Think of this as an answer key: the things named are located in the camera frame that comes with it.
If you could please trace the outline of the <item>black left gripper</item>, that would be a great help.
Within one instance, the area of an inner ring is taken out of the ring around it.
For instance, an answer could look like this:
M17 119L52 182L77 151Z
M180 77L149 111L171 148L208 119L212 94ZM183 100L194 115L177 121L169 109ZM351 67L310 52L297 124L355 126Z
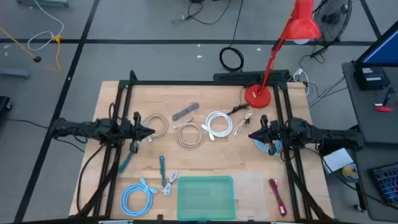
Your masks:
M129 151L131 153L136 153L137 152L137 146L136 146L136 141L139 140L139 127L141 132L141 139L145 139L148 136L151 136L154 133L154 129L145 127L143 124L141 124L141 115L136 111L133 114L133 122L131 123L130 120L127 118L123 118L121 120L121 136L123 142L125 142L127 139L131 139L132 142L129 145Z

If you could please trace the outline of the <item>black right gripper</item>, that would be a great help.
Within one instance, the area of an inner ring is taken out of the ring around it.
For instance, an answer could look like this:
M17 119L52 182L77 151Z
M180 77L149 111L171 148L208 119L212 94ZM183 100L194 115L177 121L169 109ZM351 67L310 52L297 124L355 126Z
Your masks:
M278 120L269 122L268 117L262 115L261 126L259 130L249 133L249 138L253 141L261 142L263 145L267 144L267 150L270 156L281 154L284 148L282 140L283 131Z

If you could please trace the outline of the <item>black power strip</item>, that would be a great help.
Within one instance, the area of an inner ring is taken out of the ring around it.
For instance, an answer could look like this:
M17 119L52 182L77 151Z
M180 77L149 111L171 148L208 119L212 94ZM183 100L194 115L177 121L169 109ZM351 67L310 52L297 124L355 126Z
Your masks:
M262 82L263 78L263 71L215 73L213 75L215 82ZM288 70L271 70L267 80L270 82L282 82L289 79L290 72Z

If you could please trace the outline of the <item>clear plastic tray lid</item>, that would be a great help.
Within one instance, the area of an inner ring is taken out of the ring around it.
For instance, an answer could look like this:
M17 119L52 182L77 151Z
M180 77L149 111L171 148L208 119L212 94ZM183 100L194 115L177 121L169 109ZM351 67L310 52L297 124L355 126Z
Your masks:
M238 220L268 221L264 174L239 172L233 175L236 218Z

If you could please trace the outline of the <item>white paper box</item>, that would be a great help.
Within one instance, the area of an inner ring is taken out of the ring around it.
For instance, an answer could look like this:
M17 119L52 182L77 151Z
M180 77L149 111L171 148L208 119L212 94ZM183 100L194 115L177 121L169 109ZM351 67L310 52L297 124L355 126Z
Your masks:
M327 174L352 164L354 161L345 148L341 148L327 156L323 156L323 168Z

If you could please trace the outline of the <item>green plastic tray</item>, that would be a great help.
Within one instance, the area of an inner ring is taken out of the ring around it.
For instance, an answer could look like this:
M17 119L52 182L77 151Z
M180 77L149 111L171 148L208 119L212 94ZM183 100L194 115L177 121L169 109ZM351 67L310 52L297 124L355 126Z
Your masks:
M183 176L178 180L177 219L234 220L236 207L231 176Z

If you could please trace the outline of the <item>grey desk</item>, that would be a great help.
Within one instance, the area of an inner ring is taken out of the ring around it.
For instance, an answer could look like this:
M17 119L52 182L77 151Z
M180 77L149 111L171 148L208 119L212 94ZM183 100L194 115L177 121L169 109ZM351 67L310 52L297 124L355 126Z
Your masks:
M398 68L384 69L390 78L390 87L394 89L388 101L393 111L387 113L375 110L375 104L384 101L388 88L362 91L354 79L353 63L345 62L341 67L364 139L364 147L354 152L359 183L364 193L381 199L368 170L398 162Z

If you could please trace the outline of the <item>red desk lamp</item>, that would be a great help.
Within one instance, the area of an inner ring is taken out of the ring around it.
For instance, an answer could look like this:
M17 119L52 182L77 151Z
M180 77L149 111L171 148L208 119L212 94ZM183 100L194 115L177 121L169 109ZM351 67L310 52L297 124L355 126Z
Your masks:
M311 40L321 36L317 23L313 20L313 0L295 0L294 7L282 33L271 50L262 84L247 88L244 99L253 108L265 108L271 102L271 93L266 88L272 65L277 53L286 40Z

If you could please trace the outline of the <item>black box device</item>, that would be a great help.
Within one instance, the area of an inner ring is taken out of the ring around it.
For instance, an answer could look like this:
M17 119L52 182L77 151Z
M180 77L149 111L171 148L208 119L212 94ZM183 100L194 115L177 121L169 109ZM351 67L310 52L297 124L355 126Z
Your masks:
M354 78L362 91L382 90L391 84L382 67L359 67L355 69Z

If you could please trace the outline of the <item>black keyboard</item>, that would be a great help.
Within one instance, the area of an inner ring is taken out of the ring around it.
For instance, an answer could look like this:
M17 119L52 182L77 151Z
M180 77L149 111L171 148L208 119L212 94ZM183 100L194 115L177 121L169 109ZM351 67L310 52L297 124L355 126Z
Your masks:
M369 169L368 174L382 200L398 207L398 162Z

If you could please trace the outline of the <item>black floor fan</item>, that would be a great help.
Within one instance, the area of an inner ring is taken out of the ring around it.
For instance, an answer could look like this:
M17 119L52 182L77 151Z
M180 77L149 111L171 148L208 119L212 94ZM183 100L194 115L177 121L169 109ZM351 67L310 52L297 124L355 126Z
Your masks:
M321 0L313 11L313 20L321 32L317 44L322 48L312 53L311 58L322 54L329 46L340 41L350 20L352 5L352 0Z

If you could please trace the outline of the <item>computer monitor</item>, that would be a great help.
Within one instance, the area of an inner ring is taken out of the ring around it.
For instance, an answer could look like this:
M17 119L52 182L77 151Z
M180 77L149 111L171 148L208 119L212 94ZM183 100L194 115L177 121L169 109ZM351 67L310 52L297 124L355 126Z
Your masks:
M356 61L360 65L398 67L398 21Z

